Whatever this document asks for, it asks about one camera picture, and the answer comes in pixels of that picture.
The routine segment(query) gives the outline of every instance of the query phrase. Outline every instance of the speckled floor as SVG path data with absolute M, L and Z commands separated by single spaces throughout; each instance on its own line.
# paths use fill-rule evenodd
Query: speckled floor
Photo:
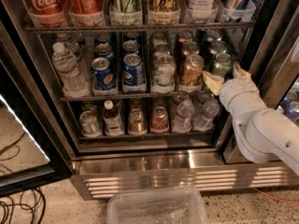
M 69 180 L 47 185 L 41 190 L 47 201 L 43 224 L 106 223 L 107 200 L 83 201 Z M 299 187 L 263 190 L 283 199 L 295 200 L 299 197 Z M 30 194 L 27 195 L 23 201 L 29 203 L 32 201 L 32 197 Z M 20 194 L 12 197 L 17 200 Z M 203 192 L 202 197 L 208 221 L 211 224 L 299 223 L 299 204 L 273 201 L 253 189 Z M 12 223 L 30 223 L 30 213 L 17 208 Z

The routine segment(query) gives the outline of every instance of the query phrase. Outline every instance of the refrigerator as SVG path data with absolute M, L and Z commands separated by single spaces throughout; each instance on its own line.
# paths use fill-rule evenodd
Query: refrigerator
M 298 185 L 298 175 L 275 156 L 268 163 L 253 163 L 240 154 L 232 118 L 223 107 L 207 132 L 151 133 L 148 117 L 143 135 L 126 131 L 117 137 L 84 137 L 79 123 L 83 101 L 119 99 L 127 104 L 131 98 L 142 98 L 149 104 L 151 98 L 171 100 L 180 92 L 161 95 L 147 87 L 141 93 L 120 90 L 114 95 L 67 98 L 51 62 L 57 33 L 82 33 L 93 43 L 101 32 L 120 38 L 134 30 L 143 35 L 146 48 L 154 32 L 220 29 L 236 60 L 251 73 L 266 105 L 282 108 L 288 116 L 285 99 L 291 89 L 298 91 L 299 82 L 298 0 L 251 1 L 256 9 L 250 21 L 155 25 L 148 23 L 144 8 L 144 22 L 135 26 L 46 28 L 28 21 L 28 0 L 0 0 L 1 97 L 46 157 L 36 167 L 2 172 L 0 196 L 66 178 L 84 200 L 189 185 L 201 191 Z M 296 118 L 290 119 L 298 124 Z M 35 158 L 33 153 L 28 156 L 30 161 Z

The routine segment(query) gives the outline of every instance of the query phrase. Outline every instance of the bottle cap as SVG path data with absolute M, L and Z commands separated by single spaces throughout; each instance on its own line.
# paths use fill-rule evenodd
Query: bottle cap
M 54 45 L 53 45 L 53 50 L 57 53 L 61 53 L 63 52 L 65 49 L 64 47 L 64 43 L 62 42 L 56 42 Z
M 113 108 L 113 102 L 110 100 L 105 101 L 104 103 L 105 109 L 111 109 Z
M 66 37 L 67 34 L 57 34 L 58 37 Z

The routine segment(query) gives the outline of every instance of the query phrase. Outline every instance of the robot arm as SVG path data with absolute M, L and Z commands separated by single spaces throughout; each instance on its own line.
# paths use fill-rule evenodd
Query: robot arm
M 299 128 L 268 108 L 251 80 L 227 81 L 220 100 L 232 115 L 236 142 L 248 160 L 268 162 L 275 154 L 299 175 Z

